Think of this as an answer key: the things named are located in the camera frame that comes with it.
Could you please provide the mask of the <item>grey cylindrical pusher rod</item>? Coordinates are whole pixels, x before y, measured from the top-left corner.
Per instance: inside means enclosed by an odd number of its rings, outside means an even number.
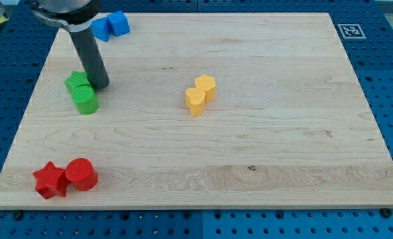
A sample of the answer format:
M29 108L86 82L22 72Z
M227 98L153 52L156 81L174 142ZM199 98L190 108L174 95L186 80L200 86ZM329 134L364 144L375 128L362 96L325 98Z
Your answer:
M97 90L108 87L110 79L91 28L69 35L91 86Z

